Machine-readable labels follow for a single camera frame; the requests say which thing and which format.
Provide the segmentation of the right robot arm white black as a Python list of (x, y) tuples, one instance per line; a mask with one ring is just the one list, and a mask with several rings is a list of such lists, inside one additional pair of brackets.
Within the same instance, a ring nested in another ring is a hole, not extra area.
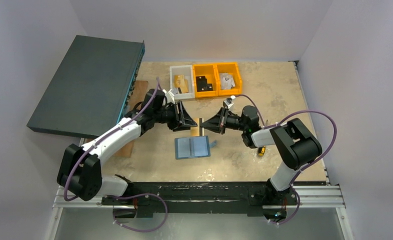
[(259, 120), (254, 106), (245, 106), (241, 115), (231, 112), (227, 107), (221, 107), (200, 126), (218, 134), (224, 134), (227, 129), (241, 131), (244, 145), (251, 149), (275, 145), (282, 163), (266, 185), (274, 192), (287, 191), (297, 171), (323, 153), (322, 146), (299, 118), (269, 129), (262, 128)]

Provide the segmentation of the teal card holder wallet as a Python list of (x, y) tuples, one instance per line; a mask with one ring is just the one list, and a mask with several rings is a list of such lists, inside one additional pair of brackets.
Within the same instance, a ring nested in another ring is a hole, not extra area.
[(191, 136), (174, 139), (175, 159), (195, 159), (211, 156), (211, 149), (217, 140), (210, 141), (208, 136)]

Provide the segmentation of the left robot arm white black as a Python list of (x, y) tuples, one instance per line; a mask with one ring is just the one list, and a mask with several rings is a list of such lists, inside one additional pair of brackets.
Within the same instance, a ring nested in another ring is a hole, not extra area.
[(56, 179), (63, 187), (64, 200), (89, 201), (99, 195), (122, 197), (130, 181), (117, 174), (103, 176), (102, 167), (122, 147), (155, 124), (166, 124), (174, 132), (198, 125), (181, 101), (175, 101), (165, 90), (150, 89), (145, 99), (107, 132), (90, 142), (71, 144), (65, 149)]

